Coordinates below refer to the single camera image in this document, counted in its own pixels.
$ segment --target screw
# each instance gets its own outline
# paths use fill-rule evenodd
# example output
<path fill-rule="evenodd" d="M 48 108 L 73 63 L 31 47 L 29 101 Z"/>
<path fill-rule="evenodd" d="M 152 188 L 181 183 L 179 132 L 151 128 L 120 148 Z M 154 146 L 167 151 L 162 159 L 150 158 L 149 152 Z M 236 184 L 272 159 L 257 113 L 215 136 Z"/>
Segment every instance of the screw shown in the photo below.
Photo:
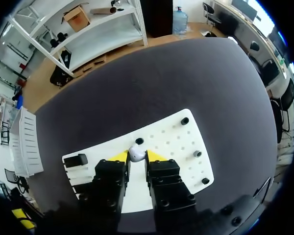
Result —
<path fill-rule="evenodd" d="M 188 195 L 187 198 L 190 201 L 194 201 L 195 200 L 195 196 L 193 194 Z"/>
<path fill-rule="evenodd" d="M 226 207 L 221 209 L 221 214 L 230 215 L 233 212 L 233 206 L 227 205 Z"/>
<path fill-rule="evenodd" d="M 239 226 L 239 224 L 241 223 L 242 218 L 240 218 L 239 216 L 235 217 L 234 219 L 232 219 L 232 225 L 237 227 Z"/>
<path fill-rule="evenodd" d="M 186 125 L 187 123 L 189 123 L 189 119 L 188 119 L 188 117 L 185 117 L 185 118 L 183 118 L 182 120 L 181 120 L 181 124 L 184 126 L 184 125 Z"/>
<path fill-rule="evenodd" d="M 203 179 L 201 180 L 201 182 L 202 182 L 204 185 L 206 185 L 207 183 L 210 182 L 210 180 L 207 179 L 207 178 L 203 178 Z"/>
<path fill-rule="evenodd" d="M 160 203 L 162 207 L 167 207 L 169 205 L 169 202 L 167 200 L 161 200 Z"/>
<path fill-rule="evenodd" d="M 114 201 L 111 201 L 111 200 L 107 200 L 107 206 L 109 207 L 114 207 L 116 205 L 116 203 Z"/>
<path fill-rule="evenodd" d="M 137 143 L 138 145 L 144 143 L 144 139 L 143 138 L 138 138 L 135 140 L 135 143 Z"/>
<path fill-rule="evenodd" d="M 198 150 L 193 153 L 194 157 L 196 157 L 196 158 L 200 157 L 201 154 L 202 154 L 202 152 L 200 152 Z"/>

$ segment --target cardboard box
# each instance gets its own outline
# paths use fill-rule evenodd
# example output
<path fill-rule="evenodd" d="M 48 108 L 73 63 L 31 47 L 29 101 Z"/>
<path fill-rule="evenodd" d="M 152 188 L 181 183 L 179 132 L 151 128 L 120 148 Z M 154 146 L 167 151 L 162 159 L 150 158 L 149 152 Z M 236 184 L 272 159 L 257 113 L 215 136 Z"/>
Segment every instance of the cardboard box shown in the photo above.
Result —
<path fill-rule="evenodd" d="M 81 5 L 65 13 L 63 18 L 75 32 L 80 31 L 90 24 L 90 20 Z"/>

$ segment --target small white ball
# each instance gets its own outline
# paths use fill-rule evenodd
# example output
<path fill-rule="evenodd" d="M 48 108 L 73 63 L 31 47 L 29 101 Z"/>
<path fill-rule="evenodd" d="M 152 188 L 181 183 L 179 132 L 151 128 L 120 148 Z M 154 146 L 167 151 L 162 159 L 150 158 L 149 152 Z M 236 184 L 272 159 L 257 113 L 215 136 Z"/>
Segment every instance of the small white ball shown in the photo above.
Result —
<path fill-rule="evenodd" d="M 134 163 L 145 159 L 146 150 L 141 149 L 138 144 L 132 145 L 128 151 L 129 151 L 130 159 Z"/>

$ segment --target computer monitor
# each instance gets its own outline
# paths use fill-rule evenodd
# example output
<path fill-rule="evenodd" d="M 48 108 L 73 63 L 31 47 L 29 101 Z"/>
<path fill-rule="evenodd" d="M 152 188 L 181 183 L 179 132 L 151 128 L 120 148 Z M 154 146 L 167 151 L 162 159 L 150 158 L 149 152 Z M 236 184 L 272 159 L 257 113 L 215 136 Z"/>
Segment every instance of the computer monitor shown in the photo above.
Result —
<path fill-rule="evenodd" d="M 254 21 L 257 16 L 257 11 L 252 8 L 246 1 L 243 0 L 232 0 L 232 5 L 240 10 L 244 15 Z"/>

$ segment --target desk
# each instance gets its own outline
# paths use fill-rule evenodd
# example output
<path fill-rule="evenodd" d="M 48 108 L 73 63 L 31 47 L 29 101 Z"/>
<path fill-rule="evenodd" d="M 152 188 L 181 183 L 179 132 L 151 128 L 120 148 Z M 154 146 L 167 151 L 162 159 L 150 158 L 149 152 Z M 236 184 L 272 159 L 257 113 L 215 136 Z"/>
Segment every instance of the desk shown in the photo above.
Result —
<path fill-rule="evenodd" d="M 35 113 L 44 172 L 27 181 L 39 208 L 56 209 L 61 201 L 77 205 L 63 155 L 185 108 L 200 129 L 215 178 L 195 194 L 196 208 L 216 212 L 243 194 L 253 195 L 274 176 L 277 156 L 271 104 L 257 77 L 241 48 L 225 38 L 149 47 L 94 70 Z M 154 231 L 152 210 L 121 216 L 119 232 Z"/>
<path fill-rule="evenodd" d="M 239 21 L 239 26 L 235 30 L 235 36 L 237 39 L 246 47 L 249 49 L 251 41 L 256 41 L 259 46 L 259 51 L 250 51 L 250 54 L 257 59 L 257 61 L 262 64 L 266 60 L 272 58 L 273 61 L 276 63 L 278 69 L 279 69 L 279 75 L 277 75 L 266 87 L 266 90 L 269 91 L 273 89 L 272 94 L 274 97 L 280 97 L 285 92 L 289 80 L 290 75 L 287 74 L 287 67 L 285 63 L 280 65 L 280 59 L 277 58 L 274 55 L 275 47 L 273 43 L 267 39 L 264 38 L 257 30 L 257 28 L 247 20 L 235 7 L 232 5 L 224 4 L 222 2 L 219 2 L 217 0 L 213 1 L 213 8 L 215 9 L 215 14 L 218 14 L 219 12 L 223 11 L 226 13 L 230 13 L 232 16 L 234 16 Z"/>

